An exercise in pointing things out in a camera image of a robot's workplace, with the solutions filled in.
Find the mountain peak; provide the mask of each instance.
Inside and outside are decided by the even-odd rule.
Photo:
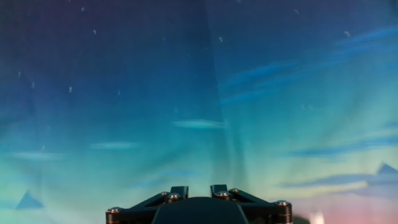
[[[398,170],[383,162],[377,171],[377,175],[380,174],[398,174]]]

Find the wispy cloud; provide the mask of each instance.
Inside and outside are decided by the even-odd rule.
[[[398,136],[383,136],[379,138],[367,138],[356,142],[333,146],[311,147],[299,151],[288,152],[287,157],[318,157],[334,160],[345,154],[376,149],[383,146],[398,145]]]

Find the dark blue sky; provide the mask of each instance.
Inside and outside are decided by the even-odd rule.
[[[35,83],[35,101],[47,105],[194,102],[190,111],[205,114],[218,101],[219,78],[329,47],[346,30],[356,35],[395,24],[390,3],[5,0],[0,77],[11,84],[1,91],[15,88],[21,71],[25,86]],[[116,103],[118,89],[124,98]]]

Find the painted sky backdrop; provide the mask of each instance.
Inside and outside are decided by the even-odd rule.
[[[210,184],[395,220],[397,25],[390,0],[2,1],[0,222]]]

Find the black mechanical bracket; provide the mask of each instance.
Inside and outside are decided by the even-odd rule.
[[[210,186],[210,197],[189,197],[188,187],[172,187],[131,208],[106,211],[106,224],[291,224],[292,204],[267,202],[225,184]]]

